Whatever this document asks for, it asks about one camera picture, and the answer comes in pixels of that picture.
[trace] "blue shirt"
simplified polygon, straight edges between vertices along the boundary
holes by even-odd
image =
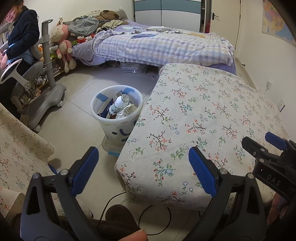
[[[10,59],[7,61],[8,64],[11,64],[15,61],[17,61],[18,59],[23,59],[24,61],[26,61],[28,64],[33,64],[33,61],[34,61],[34,57],[33,55],[31,54],[30,50],[28,49],[27,51],[25,51],[24,53],[22,53],[21,55],[19,55],[18,57],[15,57],[13,59]]]

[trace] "floral tablecloth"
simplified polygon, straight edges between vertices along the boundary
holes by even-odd
[[[207,207],[206,194],[188,160],[197,146],[218,168],[245,176],[254,158],[242,149],[245,136],[287,138],[277,107],[239,77],[191,64],[167,64],[125,144],[115,169],[129,200],[189,209]],[[273,191],[258,181],[265,202]],[[234,200],[229,199],[228,208]]]
[[[0,212],[8,222],[22,212],[22,204],[32,175],[53,175],[47,159],[54,147],[31,131],[0,104]],[[53,194],[59,215],[63,215],[57,194]],[[77,200],[84,213],[88,207]]]

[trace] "white bottle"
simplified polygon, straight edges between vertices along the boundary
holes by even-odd
[[[110,119],[112,115],[117,115],[124,107],[129,104],[130,97],[127,94],[119,96],[115,103],[110,106],[107,119]]]

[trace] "sliding wardrobe door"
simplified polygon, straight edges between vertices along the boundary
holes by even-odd
[[[160,0],[135,0],[135,19],[139,24],[161,26]]]
[[[161,0],[162,25],[200,31],[201,0]]]

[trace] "white wall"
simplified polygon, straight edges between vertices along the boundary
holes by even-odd
[[[262,33],[262,0],[242,0],[242,29],[237,57],[246,64],[258,90],[276,105],[281,99],[286,106],[281,112],[289,137],[296,141],[296,47],[277,37]],[[266,82],[273,84],[265,92]]]
[[[37,12],[40,27],[43,21],[54,20],[49,29],[57,25],[60,16],[64,21],[69,21],[92,10],[119,11],[122,8],[128,19],[133,19],[133,0],[24,0],[24,2],[25,6]]]

